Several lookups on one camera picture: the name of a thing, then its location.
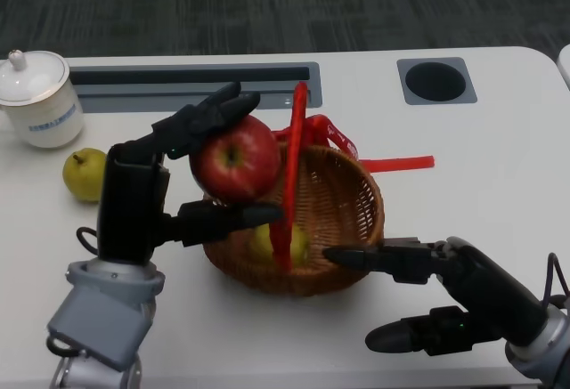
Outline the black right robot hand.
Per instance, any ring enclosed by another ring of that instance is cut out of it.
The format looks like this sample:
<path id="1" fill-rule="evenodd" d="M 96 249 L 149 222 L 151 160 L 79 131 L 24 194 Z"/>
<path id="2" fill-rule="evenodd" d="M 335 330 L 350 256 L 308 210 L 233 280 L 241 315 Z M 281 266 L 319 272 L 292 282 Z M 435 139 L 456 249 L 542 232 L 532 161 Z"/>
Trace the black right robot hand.
<path id="1" fill-rule="evenodd" d="M 536 296 L 464 239 L 423 243 L 391 238 L 368 246 L 326 247 L 322 253 L 343 268 L 383 272 L 397 283 L 425 285 L 437 276 L 456 301 L 373 329 L 365 337 L 373 352 L 437 356 L 501 338 L 524 347 L 547 322 L 546 308 Z"/>

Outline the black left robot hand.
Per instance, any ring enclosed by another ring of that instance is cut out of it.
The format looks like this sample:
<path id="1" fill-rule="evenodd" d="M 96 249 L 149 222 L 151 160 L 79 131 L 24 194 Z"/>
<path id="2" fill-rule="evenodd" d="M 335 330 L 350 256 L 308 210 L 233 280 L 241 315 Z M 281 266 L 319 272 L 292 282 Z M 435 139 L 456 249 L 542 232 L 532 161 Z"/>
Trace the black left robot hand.
<path id="1" fill-rule="evenodd" d="M 169 183 L 164 159 L 196 156 L 207 140 L 236 126 L 259 102 L 259 93 L 244 94 L 240 83 L 231 82 L 154 123 L 150 134 L 113 145 L 96 228 L 99 258 L 144 266 L 166 242 L 200 245 L 280 220 L 282 211 L 269 203 L 224 207 L 199 200 L 182 204 L 175 216 L 164 211 Z"/>

